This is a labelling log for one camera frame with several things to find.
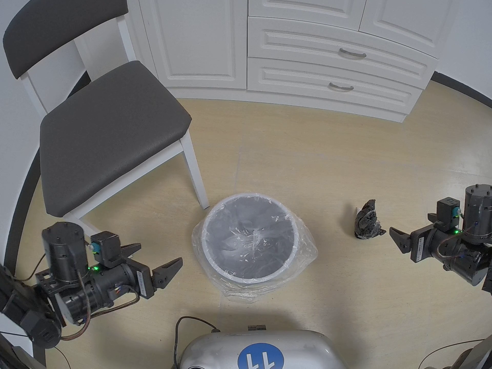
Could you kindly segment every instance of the drawer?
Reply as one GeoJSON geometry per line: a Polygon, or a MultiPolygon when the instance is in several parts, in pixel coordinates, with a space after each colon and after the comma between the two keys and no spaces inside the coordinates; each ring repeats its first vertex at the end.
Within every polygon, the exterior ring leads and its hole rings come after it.
{"type": "Polygon", "coordinates": [[[317,23],[248,18],[248,57],[329,65],[425,89],[438,59],[370,34],[317,23]]]}
{"type": "Polygon", "coordinates": [[[405,114],[422,92],[345,68],[268,58],[248,58],[248,90],[326,98],[405,114]]]}

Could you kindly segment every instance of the gray cushioned seat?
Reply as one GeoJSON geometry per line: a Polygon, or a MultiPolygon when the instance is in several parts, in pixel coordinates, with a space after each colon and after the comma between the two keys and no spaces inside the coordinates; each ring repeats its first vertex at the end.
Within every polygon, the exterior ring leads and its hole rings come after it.
{"type": "Polygon", "coordinates": [[[139,61],[98,78],[41,123],[46,212],[62,217],[182,138],[191,116],[139,61]]]}

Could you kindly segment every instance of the blue circle logo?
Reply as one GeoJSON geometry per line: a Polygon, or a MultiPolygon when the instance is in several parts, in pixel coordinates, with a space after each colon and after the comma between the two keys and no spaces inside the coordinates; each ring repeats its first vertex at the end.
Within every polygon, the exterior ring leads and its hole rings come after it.
{"type": "Polygon", "coordinates": [[[239,369],[282,369],[282,352],[268,343],[250,344],[238,357],[239,369]]]}

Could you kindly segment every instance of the wooden floor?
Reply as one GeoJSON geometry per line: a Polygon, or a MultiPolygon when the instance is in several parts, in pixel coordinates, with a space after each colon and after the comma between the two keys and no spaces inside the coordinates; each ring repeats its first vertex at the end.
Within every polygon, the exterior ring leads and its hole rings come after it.
{"type": "MultiPolygon", "coordinates": [[[[175,157],[88,220],[119,234],[123,244],[141,242],[134,259],[151,269],[179,256],[184,266],[154,298],[96,318],[81,338],[61,342],[72,369],[170,368],[182,315],[223,331],[266,324],[322,332],[350,368],[365,369],[416,369],[438,347],[492,333],[492,297],[480,287],[443,271],[434,259],[414,264],[389,234],[369,241],[353,236],[355,206],[371,198],[383,228],[410,232],[427,224],[437,200],[463,200],[466,186],[492,183],[492,109],[434,82],[403,124],[247,102],[182,104],[193,117],[191,138],[211,204],[244,191],[273,196],[304,220],[319,256],[259,302],[222,298],[193,255],[191,231],[207,212],[182,157],[175,157]]],[[[43,252],[41,230],[54,221],[38,186],[18,276],[32,270],[43,252]]],[[[183,322],[179,350],[209,331],[183,322]]],[[[449,366],[469,347],[440,351],[423,367],[449,366]]],[[[48,368],[66,367],[58,351],[46,355],[48,368]]]]}

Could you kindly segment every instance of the chair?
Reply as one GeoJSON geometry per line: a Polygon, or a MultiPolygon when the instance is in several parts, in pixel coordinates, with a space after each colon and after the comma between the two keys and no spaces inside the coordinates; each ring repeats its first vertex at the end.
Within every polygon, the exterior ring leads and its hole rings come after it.
{"type": "Polygon", "coordinates": [[[39,154],[46,212],[98,230],[83,216],[183,153],[202,208],[209,202],[189,135],[191,116],[136,60],[126,0],[31,0],[3,36],[8,64],[43,118],[39,154]],[[95,26],[116,18],[129,62],[47,113],[28,70],[95,26]]]}

